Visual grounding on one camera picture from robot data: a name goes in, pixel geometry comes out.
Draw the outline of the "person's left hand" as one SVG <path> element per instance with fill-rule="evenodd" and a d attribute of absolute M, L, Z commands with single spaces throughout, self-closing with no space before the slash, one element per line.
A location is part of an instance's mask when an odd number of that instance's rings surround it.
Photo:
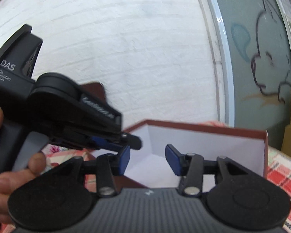
<path fill-rule="evenodd" d="M 6 171 L 0 174 L 0 223 L 12 224 L 8 213 L 8 198 L 20 186 L 35 179 L 46 168 L 46 157 L 43 153 L 34 154 L 28 168 L 20 171 Z"/>

